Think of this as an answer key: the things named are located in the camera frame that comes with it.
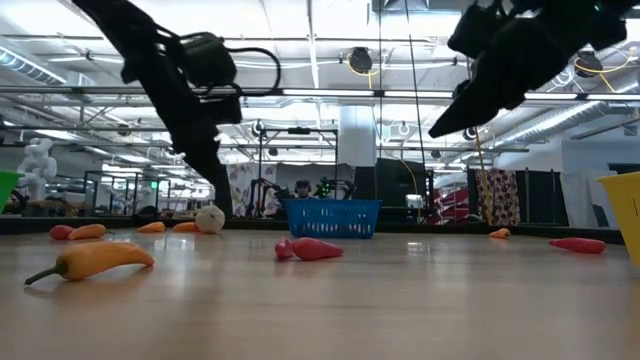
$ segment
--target white ball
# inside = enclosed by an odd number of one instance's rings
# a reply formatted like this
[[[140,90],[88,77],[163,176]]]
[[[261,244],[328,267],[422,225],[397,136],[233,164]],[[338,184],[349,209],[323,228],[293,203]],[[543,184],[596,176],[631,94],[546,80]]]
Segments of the white ball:
[[[222,230],[224,221],[224,213],[215,205],[203,207],[196,215],[196,226],[204,234],[217,234]]]

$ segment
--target patterned curtain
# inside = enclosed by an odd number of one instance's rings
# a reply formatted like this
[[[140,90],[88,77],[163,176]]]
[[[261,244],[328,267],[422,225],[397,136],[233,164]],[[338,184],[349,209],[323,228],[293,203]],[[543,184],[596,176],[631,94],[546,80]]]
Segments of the patterned curtain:
[[[231,185],[233,215],[244,217],[246,215],[247,205],[249,205],[249,197],[251,196],[251,180],[256,180],[259,177],[258,164],[245,163],[227,165],[227,172],[229,173],[229,184]],[[276,166],[262,165],[262,178],[275,182]],[[253,201],[256,209],[259,207],[258,193],[260,197],[262,197],[262,185],[256,185],[255,188]],[[275,213],[278,206],[279,202],[275,198],[273,190],[269,190],[265,201],[264,215]]]
[[[489,206],[493,215],[493,225],[519,225],[520,202],[516,172],[511,170],[490,169],[487,174]],[[475,171],[478,184],[478,214],[487,220],[487,195],[484,191],[482,171]]]

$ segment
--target blue basket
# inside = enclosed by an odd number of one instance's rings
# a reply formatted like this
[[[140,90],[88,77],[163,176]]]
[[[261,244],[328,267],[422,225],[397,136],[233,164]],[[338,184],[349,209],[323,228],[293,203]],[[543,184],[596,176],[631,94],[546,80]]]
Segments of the blue basket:
[[[380,209],[377,200],[287,200],[284,205],[291,235],[318,238],[368,239]]]

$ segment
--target white robot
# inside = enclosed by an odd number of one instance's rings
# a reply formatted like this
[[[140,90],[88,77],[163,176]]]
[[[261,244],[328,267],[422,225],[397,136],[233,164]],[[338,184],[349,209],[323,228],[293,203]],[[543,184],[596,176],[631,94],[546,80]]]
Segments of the white robot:
[[[18,181],[18,187],[27,187],[31,200],[44,200],[45,185],[58,173],[56,159],[49,157],[53,146],[50,139],[31,139],[24,148],[25,158],[18,166],[18,173],[24,174]]]

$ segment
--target table surface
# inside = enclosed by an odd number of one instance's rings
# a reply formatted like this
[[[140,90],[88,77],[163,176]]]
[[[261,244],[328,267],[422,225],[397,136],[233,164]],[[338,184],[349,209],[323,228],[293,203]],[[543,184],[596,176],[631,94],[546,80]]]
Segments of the table surface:
[[[538,238],[379,234],[345,256],[273,260],[284,232],[138,235],[152,269],[26,277],[67,245],[0,239],[0,358],[473,359],[640,357],[640,270]]]

